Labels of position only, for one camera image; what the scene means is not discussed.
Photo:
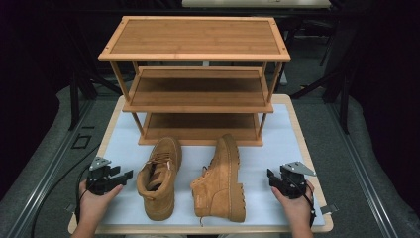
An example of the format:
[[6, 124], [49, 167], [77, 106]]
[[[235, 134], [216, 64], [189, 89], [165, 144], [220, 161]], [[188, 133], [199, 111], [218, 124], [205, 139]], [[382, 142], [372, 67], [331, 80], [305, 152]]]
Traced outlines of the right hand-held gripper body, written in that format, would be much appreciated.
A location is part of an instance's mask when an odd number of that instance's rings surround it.
[[306, 191], [305, 176], [315, 177], [316, 173], [301, 162], [292, 162], [280, 166], [280, 192], [288, 198], [298, 198]]

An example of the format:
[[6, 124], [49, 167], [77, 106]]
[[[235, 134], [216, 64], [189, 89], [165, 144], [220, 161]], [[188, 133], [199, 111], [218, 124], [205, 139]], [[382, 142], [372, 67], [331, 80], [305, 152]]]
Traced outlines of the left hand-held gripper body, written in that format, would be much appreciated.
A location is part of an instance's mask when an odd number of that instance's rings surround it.
[[86, 187], [96, 195], [103, 195], [117, 185], [115, 184], [115, 177], [109, 175], [111, 161], [102, 157], [95, 157], [92, 161], [87, 175]]

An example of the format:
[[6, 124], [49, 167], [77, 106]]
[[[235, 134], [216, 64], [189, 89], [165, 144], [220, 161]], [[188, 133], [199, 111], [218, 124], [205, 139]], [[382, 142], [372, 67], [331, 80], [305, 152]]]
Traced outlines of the tan suede boot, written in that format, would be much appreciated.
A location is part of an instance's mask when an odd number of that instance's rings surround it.
[[218, 139], [213, 159], [190, 187], [194, 213], [203, 218], [214, 216], [244, 222], [246, 203], [243, 185], [238, 182], [240, 156], [232, 135]]
[[161, 138], [137, 175], [138, 194], [149, 219], [163, 221], [174, 210], [174, 184], [182, 162], [179, 142]]

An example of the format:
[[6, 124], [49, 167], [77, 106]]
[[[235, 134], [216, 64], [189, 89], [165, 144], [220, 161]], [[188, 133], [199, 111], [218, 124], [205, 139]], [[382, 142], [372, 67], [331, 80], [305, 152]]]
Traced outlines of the wooden shoe rack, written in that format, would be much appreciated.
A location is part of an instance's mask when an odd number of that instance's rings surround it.
[[273, 110], [277, 79], [290, 55], [268, 17], [125, 16], [99, 60], [120, 70], [129, 62], [132, 84], [122, 84], [123, 111], [153, 145], [171, 136], [183, 145], [212, 145], [231, 134], [259, 146]]

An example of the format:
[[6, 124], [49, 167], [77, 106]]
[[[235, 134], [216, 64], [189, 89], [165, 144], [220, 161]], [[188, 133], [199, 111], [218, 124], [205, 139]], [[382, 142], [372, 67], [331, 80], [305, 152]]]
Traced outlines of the person's left hand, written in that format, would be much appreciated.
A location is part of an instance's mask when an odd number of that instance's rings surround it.
[[117, 185], [104, 195], [96, 195], [87, 189], [86, 180], [83, 180], [79, 184], [79, 191], [82, 193], [82, 196], [80, 197], [78, 225], [96, 228], [107, 211], [109, 204], [122, 189], [122, 185]]

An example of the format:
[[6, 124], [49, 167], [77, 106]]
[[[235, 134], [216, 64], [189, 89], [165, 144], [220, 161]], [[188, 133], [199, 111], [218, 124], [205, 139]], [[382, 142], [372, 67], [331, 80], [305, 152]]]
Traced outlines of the person's right hand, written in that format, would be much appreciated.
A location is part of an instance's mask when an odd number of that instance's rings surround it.
[[293, 231], [311, 230], [311, 205], [304, 196], [289, 199], [274, 186], [271, 187], [271, 191], [276, 199], [281, 203]]

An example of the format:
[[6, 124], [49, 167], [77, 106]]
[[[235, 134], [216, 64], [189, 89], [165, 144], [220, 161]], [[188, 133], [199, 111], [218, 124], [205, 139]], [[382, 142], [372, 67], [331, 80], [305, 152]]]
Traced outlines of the white table mat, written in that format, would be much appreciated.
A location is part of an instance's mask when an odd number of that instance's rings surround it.
[[144, 201], [138, 195], [132, 178], [111, 203], [103, 226], [121, 228], [127, 233], [133, 228], [138, 233], [158, 233], [168, 228], [181, 233], [242, 233], [280, 232], [288, 226], [283, 209], [271, 193], [267, 170], [279, 173], [286, 163], [301, 162], [311, 165], [294, 109], [284, 103], [276, 104], [267, 116], [262, 132], [263, 145], [239, 148], [239, 182], [243, 184], [246, 219], [243, 223], [223, 218], [199, 218], [194, 214], [190, 183], [198, 178], [201, 169], [210, 163], [213, 146], [184, 146], [182, 164], [175, 181], [173, 214], [165, 221], [150, 220], [144, 210]]

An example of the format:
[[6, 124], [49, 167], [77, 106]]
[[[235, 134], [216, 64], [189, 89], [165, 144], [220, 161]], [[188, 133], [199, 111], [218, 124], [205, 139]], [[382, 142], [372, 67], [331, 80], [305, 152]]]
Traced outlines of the black metal stand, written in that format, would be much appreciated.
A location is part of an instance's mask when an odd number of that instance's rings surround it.
[[292, 93], [292, 99], [298, 99], [309, 92], [312, 92], [319, 86], [327, 86], [322, 100], [325, 103], [334, 103], [337, 98], [339, 100], [339, 125], [342, 130], [348, 134], [348, 109], [350, 97], [350, 61], [352, 53], [350, 46], [352, 38], [347, 38], [344, 35], [337, 34], [332, 41], [330, 53], [327, 56], [327, 66], [324, 75], [318, 80], [310, 83], [308, 86]]
[[122, 90], [100, 76], [98, 73], [93, 72], [92, 70], [82, 69], [75, 70], [72, 74], [70, 80], [70, 109], [71, 109], [71, 122], [69, 126], [69, 131], [73, 130], [80, 118], [80, 108], [79, 108], [79, 95], [81, 92], [85, 98], [88, 100], [94, 100], [97, 98], [98, 93], [93, 86], [93, 83], [99, 83], [111, 91], [117, 93], [118, 95], [122, 94]]

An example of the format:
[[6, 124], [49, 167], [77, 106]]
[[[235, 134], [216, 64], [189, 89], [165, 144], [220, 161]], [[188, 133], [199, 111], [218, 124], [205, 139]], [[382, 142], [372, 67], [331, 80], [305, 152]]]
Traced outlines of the grey floor rail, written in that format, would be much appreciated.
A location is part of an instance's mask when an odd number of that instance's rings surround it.
[[334, 120], [334, 125], [338, 131], [341, 139], [343, 140], [347, 151], [350, 155], [350, 164], [356, 175], [358, 183], [363, 191], [363, 194], [367, 200], [369, 209], [375, 219], [375, 222], [382, 234], [383, 238], [399, 238], [390, 218], [383, 206], [381, 199], [379, 198], [375, 187], [369, 177], [368, 171], [366, 170], [363, 161], [355, 147], [351, 137], [347, 134], [340, 124], [339, 112], [334, 105], [327, 104], [327, 110], [330, 116]]
[[82, 103], [79, 119], [73, 127], [68, 126], [70, 104], [60, 104], [52, 127], [0, 203], [4, 221], [9, 225], [3, 238], [20, 238], [33, 224], [44, 198], [53, 186], [64, 156], [76, 138], [80, 123], [94, 104], [94, 100]]

